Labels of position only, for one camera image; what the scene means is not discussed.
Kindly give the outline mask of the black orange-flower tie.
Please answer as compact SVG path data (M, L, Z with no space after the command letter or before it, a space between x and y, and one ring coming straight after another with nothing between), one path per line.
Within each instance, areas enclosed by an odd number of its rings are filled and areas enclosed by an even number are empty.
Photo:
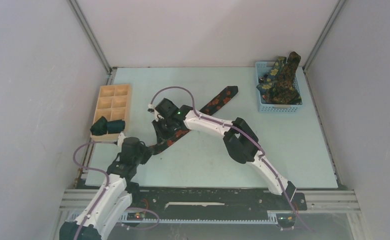
M154 105L156 97L160 93L170 89L183 90L187 92L191 98L190 107L192 107L192 110L186 115L186 119L184 121L188 130L179 130L171 138L151 145L149 148L152 152L152 155L158 155L164 152L166 149L171 147L174 143L176 143L190 131L200 131L223 138L226 132L230 130L231 126L233 125L231 120L219 119L213 117L213 114L218 112L223 106L225 106L230 100L232 100L233 97L236 96L236 94L239 92L239 88L237 86L226 86L218 95L216 95L200 110L197 110L195 108L195 99L193 94L188 89L181 86L169 86L159 90L152 97L149 104Z

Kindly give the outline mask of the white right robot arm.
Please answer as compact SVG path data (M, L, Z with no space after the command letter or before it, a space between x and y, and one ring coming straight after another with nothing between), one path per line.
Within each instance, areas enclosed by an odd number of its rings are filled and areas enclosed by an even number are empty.
M269 162L258 137L244 119L216 118L188 105L177 107L167 98L158 105L149 104L148 111L154 114L152 124L157 137L157 143L151 146L153 154L163 152L191 131L216 136L223 140L234 161L257 169L274 194L273 201L278 208L287 209L293 204L297 188Z

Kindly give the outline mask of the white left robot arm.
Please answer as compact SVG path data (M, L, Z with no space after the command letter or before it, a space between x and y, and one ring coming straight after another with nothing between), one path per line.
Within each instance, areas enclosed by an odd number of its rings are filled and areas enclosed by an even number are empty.
M140 185L132 179L152 152L137 137L122 135L115 145L121 148L116 158L107 170L98 170L105 176L103 183L82 213L62 224L59 239L106 240L125 210L139 206Z

